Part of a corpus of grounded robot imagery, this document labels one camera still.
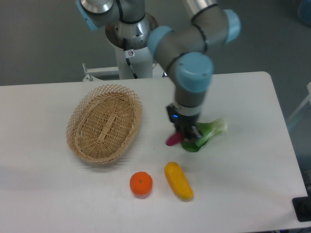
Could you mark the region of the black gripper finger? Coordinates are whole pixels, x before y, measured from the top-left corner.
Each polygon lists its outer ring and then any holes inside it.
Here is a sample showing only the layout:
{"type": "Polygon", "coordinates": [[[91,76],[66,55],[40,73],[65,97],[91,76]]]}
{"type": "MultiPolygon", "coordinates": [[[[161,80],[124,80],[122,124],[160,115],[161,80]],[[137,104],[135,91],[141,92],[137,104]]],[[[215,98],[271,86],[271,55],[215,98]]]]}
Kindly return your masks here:
{"type": "Polygon", "coordinates": [[[183,130],[184,141],[194,143],[202,138],[202,132],[196,125],[185,127],[183,130]]]}

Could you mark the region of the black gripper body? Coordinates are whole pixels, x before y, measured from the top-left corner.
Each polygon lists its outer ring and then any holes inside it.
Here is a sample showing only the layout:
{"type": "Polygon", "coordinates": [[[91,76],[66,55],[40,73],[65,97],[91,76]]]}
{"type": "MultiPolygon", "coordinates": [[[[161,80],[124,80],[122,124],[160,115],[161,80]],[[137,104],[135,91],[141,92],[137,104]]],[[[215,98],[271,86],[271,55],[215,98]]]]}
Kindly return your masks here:
{"type": "Polygon", "coordinates": [[[183,134],[185,127],[197,126],[198,114],[192,116],[183,115],[177,111],[177,107],[173,103],[169,104],[166,110],[170,122],[174,125],[175,132],[181,132],[183,134]]]}

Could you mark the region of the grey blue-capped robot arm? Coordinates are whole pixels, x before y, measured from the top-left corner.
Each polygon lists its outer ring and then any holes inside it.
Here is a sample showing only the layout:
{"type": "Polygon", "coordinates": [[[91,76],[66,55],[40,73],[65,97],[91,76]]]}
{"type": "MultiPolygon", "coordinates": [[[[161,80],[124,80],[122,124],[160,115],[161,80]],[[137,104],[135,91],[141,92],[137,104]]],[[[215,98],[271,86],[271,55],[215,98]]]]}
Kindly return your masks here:
{"type": "Polygon", "coordinates": [[[175,85],[167,106],[178,141],[202,138],[197,120],[213,74],[206,53],[236,39],[238,15],[215,0],[186,0],[191,25],[181,32],[159,26],[142,0],[78,0],[76,6],[91,30],[105,28],[115,49],[121,79],[150,78],[157,62],[175,85]]]}

